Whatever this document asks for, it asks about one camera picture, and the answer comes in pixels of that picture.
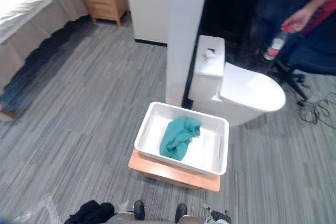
hand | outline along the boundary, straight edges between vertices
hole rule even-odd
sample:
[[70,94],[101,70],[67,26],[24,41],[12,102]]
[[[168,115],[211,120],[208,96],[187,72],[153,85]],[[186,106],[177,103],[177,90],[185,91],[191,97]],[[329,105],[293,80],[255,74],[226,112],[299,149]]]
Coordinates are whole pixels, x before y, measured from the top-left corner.
[[301,31],[309,22],[313,13],[314,11],[304,7],[287,18],[281,26],[290,25],[290,33]]

foot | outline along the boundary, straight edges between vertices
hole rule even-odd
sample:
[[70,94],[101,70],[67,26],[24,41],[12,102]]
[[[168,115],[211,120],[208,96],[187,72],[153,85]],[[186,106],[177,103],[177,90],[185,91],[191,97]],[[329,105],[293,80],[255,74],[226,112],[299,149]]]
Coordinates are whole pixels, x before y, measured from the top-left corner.
[[188,210],[187,206],[183,203],[177,206],[176,214],[175,214],[175,223],[178,223],[180,218],[187,214],[187,210]]
[[145,205],[141,200],[134,203],[134,218],[136,220],[145,220]]

wall baseboard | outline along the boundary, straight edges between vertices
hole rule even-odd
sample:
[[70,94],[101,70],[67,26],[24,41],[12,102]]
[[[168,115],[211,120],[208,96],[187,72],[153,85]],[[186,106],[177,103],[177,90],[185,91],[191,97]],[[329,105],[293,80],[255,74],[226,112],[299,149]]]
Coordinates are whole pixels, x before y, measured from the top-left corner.
[[162,46],[162,47],[166,47],[167,46],[167,43],[161,43],[161,42],[144,40],[144,39],[134,39],[134,40],[135,40],[135,42],[138,42],[138,43],[145,43],[145,44]]

white toilet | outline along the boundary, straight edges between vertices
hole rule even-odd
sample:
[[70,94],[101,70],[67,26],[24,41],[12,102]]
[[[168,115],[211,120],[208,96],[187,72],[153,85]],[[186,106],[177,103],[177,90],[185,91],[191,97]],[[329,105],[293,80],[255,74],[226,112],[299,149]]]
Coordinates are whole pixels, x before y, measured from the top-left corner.
[[[206,54],[209,49],[214,54]],[[224,39],[204,35],[198,40],[188,97],[194,101],[192,110],[225,118],[230,126],[280,110],[286,103],[273,79],[225,62]]]

toilet tank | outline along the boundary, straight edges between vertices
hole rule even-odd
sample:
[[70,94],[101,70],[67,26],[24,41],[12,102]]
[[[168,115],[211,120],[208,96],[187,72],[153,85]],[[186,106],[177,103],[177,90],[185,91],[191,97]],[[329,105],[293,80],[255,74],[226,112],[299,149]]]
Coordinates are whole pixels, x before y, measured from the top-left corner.
[[[224,75],[225,47],[224,39],[200,35],[195,58],[195,68],[189,99],[194,101],[210,101],[220,90]],[[211,50],[213,57],[206,57]]]

